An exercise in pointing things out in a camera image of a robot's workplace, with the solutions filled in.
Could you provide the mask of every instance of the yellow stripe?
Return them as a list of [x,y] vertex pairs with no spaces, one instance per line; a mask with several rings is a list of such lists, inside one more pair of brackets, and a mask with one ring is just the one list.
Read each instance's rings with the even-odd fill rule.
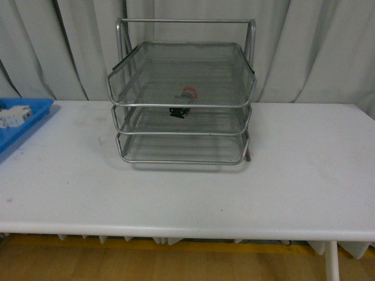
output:
[[[131,249],[131,250],[153,250],[153,251],[188,251],[188,252],[232,252],[232,253],[282,253],[317,255],[307,245],[276,245],[276,244],[234,244],[215,242],[183,242],[174,245],[160,245],[151,240],[131,240],[108,238],[101,244],[97,237],[83,239],[77,236],[67,236],[61,241],[57,235],[22,235],[12,234],[3,241],[3,245],[11,246],[55,246],[73,248],[94,248],[94,249]],[[350,256],[345,250],[339,247],[339,254]],[[369,248],[365,253],[366,257],[375,256],[375,249]]]

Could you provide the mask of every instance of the wire mesh letter tray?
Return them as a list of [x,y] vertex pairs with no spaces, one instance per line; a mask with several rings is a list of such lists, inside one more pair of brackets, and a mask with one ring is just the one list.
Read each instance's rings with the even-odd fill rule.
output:
[[[245,23],[245,48],[227,42],[143,42],[132,48],[128,22]],[[255,20],[117,19],[116,28],[120,62],[107,85],[124,161],[250,161]]]

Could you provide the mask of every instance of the red object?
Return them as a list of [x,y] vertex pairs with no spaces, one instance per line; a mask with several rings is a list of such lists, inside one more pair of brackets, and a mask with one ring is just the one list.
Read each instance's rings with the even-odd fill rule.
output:
[[190,92],[194,95],[194,98],[198,98],[197,89],[194,87],[186,86],[184,89],[182,89],[182,92]]

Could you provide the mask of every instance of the white table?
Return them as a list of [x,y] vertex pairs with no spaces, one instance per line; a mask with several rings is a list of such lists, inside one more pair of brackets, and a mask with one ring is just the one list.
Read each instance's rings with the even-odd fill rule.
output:
[[127,164],[110,108],[55,102],[0,155],[0,232],[375,241],[375,122],[355,106],[253,104],[238,166]]

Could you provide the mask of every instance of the blue plastic bin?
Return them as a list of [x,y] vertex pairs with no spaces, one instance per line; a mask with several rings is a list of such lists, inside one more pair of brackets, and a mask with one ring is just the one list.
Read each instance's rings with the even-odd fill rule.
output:
[[0,98],[0,106],[4,109],[10,109],[15,105],[28,105],[33,112],[33,116],[20,127],[0,129],[0,153],[47,115],[52,104],[53,100],[47,98]]

